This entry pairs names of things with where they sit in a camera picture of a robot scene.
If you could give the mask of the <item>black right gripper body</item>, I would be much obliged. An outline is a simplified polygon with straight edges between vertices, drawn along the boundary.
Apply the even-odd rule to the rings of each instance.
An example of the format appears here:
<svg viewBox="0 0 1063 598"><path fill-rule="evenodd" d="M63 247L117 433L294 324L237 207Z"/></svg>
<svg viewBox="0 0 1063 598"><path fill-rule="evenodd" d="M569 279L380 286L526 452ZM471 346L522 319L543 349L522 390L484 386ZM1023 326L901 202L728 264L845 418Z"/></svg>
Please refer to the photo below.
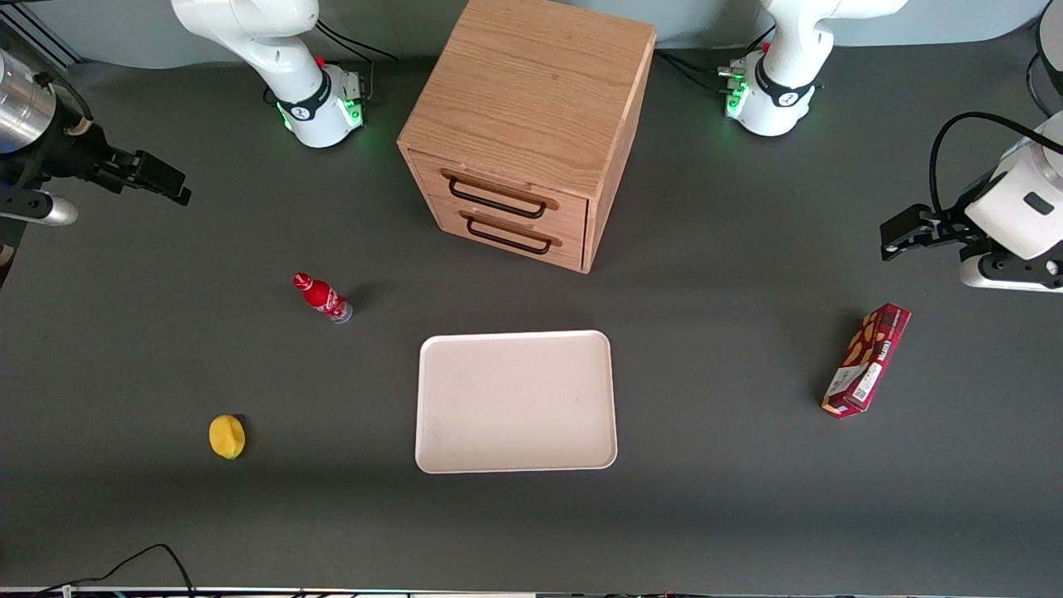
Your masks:
<svg viewBox="0 0 1063 598"><path fill-rule="evenodd" d="M37 182L75 178L95 185L137 185L133 153L111 146L101 126L80 135L53 126L38 141Z"/></svg>

